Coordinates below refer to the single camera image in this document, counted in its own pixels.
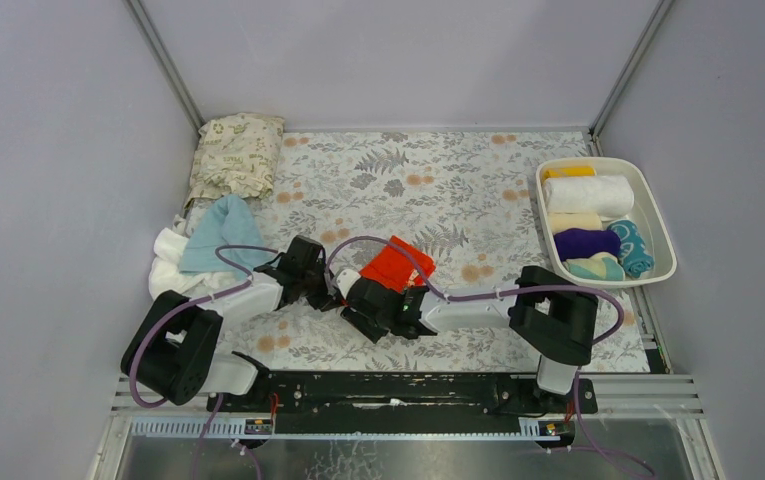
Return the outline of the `orange red towel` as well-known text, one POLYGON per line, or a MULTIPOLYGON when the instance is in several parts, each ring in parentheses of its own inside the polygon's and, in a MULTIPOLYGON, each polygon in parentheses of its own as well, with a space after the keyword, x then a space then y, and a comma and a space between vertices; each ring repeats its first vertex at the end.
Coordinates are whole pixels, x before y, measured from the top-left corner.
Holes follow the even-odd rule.
MULTIPOLYGON (((434 273, 436 264, 430 256, 397 236, 391 236, 389 241, 411 255, 426 276, 431 276, 434 273)), ((391 246, 385 246, 359 271, 359 274, 396 291, 402 291, 407 287, 425 285, 425 278, 419 274, 414 265, 403 253, 391 246)))

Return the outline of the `teal bunny pattern towel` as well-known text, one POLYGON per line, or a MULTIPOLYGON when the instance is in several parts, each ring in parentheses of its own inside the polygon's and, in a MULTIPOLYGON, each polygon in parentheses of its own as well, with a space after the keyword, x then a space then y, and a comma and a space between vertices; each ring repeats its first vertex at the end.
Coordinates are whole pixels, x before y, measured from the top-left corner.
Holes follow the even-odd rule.
POLYGON ((634 222, 617 220, 608 225, 608 230, 620 240, 618 259, 628 276, 640 278, 654 268, 654 256, 634 222))

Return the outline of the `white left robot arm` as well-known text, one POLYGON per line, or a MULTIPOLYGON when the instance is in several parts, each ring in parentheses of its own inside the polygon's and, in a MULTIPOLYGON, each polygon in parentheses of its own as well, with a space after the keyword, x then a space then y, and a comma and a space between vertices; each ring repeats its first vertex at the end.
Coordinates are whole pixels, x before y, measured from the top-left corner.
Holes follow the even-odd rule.
POLYGON ((243 273, 239 283, 199 298, 167 290, 153 301, 120 364, 136 405, 184 405, 200 393, 244 395, 262 368, 240 354, 216 352, 225 327, 300 300, 323 311, 337 306, 319 242, 296 236, 286 251, 253 269, 231 260, 231 249, 219 246, 215 255, 243 273))

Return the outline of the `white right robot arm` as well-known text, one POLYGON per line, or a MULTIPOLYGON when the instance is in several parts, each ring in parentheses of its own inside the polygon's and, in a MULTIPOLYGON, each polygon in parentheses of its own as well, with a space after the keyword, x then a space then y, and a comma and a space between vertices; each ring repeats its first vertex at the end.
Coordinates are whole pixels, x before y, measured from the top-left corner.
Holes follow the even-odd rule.
POLYGON ((342 316, 371 342, 391 334, 406 339, 442 332, 508 328, 540 354, 536 384, 541 391, 571 392, 576 371, 591 361, 598 297, 541 267, 525 267, 509 288, 479 294, 437 294, 428 286, 397 291, 350 269, 334 287, 345 302, 342 316))

